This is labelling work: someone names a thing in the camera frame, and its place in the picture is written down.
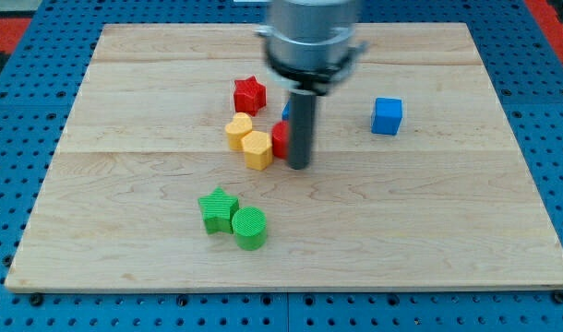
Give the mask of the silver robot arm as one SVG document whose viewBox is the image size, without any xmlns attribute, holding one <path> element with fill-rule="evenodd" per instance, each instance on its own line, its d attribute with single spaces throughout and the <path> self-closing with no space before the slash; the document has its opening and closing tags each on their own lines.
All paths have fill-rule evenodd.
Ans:
<svg viewBox="0 0 563 332">
<path fill-rule="evenodd" d="M 359 0 L 273 0 L 256 30 L 267 67 L 293 93 L 325 96 L 354 71 Z"/>
</svg>

